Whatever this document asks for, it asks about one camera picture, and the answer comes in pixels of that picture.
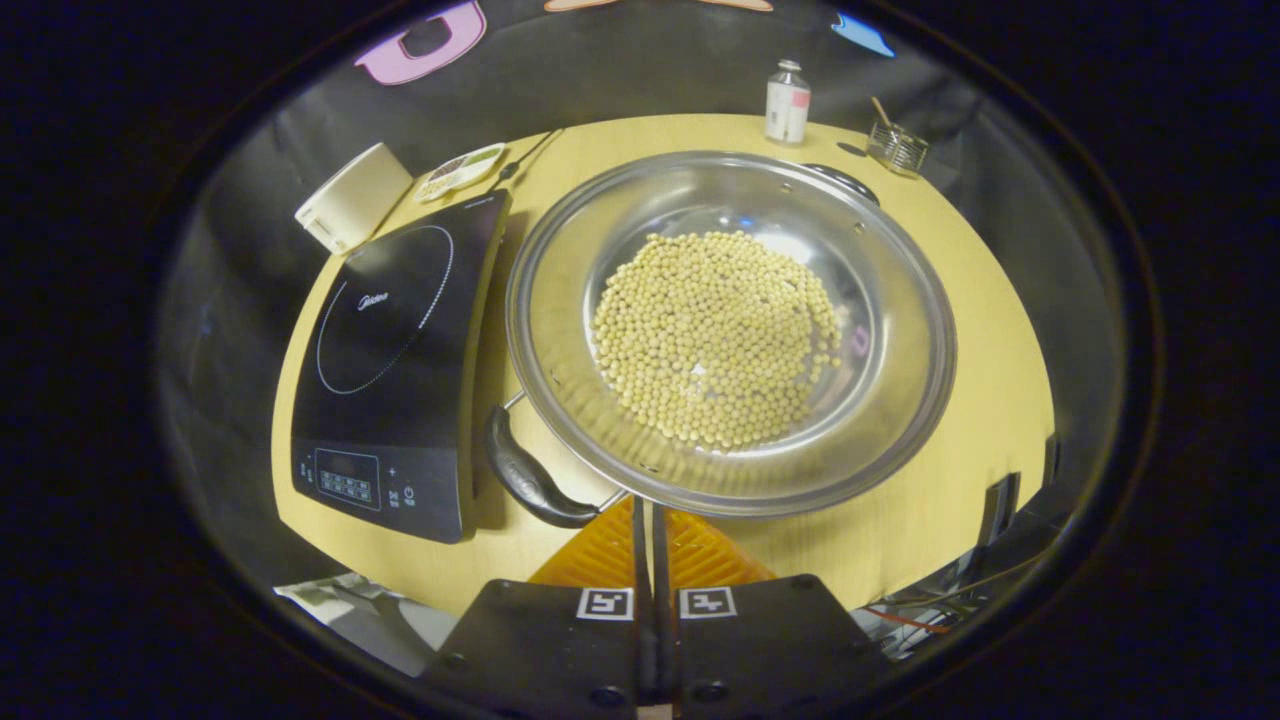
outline midea logo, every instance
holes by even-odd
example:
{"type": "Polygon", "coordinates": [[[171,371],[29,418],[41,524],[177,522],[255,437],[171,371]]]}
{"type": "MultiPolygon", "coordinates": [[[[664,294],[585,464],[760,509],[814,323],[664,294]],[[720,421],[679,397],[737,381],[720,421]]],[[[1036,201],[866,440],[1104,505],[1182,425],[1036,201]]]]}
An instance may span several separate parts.
{"type": "Polygon", "coordinates": [[[364,310],[365,307],[369,307],[370,305],[378,305],[383,300],[387,300],[387,293],[385,292],[383,292],[380,295],[366,295],[366,296],[364,296],[364,297],[360,299],[360,305],[356,306],[356,310],[364,310]]]}

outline round table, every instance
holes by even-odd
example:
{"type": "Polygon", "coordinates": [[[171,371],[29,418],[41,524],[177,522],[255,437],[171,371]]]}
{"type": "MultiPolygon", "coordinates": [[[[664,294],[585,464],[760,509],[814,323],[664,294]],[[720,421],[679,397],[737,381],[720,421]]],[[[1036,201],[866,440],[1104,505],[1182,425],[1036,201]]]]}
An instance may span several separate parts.
{"type": "MultiPolygon", "coordinates": [[[[987,489],[1006,474],[1020,473],[1018,506],[1025,503],[1041,487],[1046,438],[1053,433],[1048,374],[1012,284],[974,229],[927,181],[895,176],[876,160],[836,145],[865,147],[865,135],[809,123],[804,143],[787,147],[767,141],[763,131],[764,119],[755,115],[654,115],[577,126],[538,149],[508,182],[513,202],[507,241],[494,264],[475,365],[474,537],[440,544],[360,521],[298,495],[289,480],[288,433],[273,432],[280,519],[353,571],[457,615],[488,580],[527,579],[576,530],[543,524],[521,509],[490,473],[481,445],[489,409],[520,389],[503,316],[506,281],[518,243],[561,196],[609,168],[660,152],[730,150],[822,163],[869,186],[942,281],[959,352],[942,420],[893,477],[818,512],[776,520],[712,519],[712,524],[780,577],[818,575],[846,607],[901,589],[974,547],[987,489]]],[[[540,137],[509,142],[506,159],[518,158],[540,137]]],[[[406,196],[370,242],[444,205],[480,195],[492,182],[486,178],[428,204],[406,196]]],[[[275,428],[289,427],[305,333],[320,311],[326,281],[343,259],[329,259],[302,307],[280,373],[275,428]]],[[[559,443],[527,402],[513,409],[512,428],[571,497],[599,502],[616,491],[559,443]]]]}

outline wok side handle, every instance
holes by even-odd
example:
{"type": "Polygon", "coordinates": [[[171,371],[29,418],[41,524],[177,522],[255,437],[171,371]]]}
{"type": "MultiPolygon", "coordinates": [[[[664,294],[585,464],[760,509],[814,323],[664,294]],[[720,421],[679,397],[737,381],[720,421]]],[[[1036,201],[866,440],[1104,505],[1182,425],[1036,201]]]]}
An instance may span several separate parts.
{"type": "Polygon", "coordinates": [[[849,190],[852,190],[858,195],[861,195],[867,200],[870,200],[872,202],[879,205],[879,197],[876,197],[876,193],[872,192],[872,188],[867,187],[863,183],[863,181],[850,176],[849,173],[842,173],[836,168],[832,168],[831,165],[822,165],[819,163],[805,163],[804,167],[809,168],[810,170],[820,176],[827,176],[828,178],[838,182],[840,184],[847,187],[849,190]]]}
{"type": "Polygon", "coordinates": [[[517,502],[539,520],[557,528],[581,528],[600,509],[566,496],[541,462],[520,447],[511,434],[511,413],[497,406],[485,421],[484,445],[489,465],[517,502]]]}

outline black induction cooker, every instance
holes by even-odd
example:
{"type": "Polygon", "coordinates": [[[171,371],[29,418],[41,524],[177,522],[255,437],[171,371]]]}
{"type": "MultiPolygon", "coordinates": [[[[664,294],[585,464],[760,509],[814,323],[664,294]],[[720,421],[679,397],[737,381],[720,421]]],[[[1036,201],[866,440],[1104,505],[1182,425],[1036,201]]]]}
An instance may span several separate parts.
{"type": "Polygon", "coordinates": [[[458,542],[471,377],[511,196],[458,202],[355,250],[307,342],[293,487],[362,520],[458,542]]]}

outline white bottle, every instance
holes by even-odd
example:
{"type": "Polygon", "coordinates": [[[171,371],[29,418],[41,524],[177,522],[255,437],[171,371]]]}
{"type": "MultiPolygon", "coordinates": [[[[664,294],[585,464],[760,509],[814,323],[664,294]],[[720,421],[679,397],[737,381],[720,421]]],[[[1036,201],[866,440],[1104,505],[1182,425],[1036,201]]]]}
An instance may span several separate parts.
{"type": "Polygon", "coordinates": [[[809,85],[796,74],[800,64],[778,63],[782,69],[769,78],[764,106],[764,136],[785,145],[804,142],[804,124],[809,119],[809,85]]]}

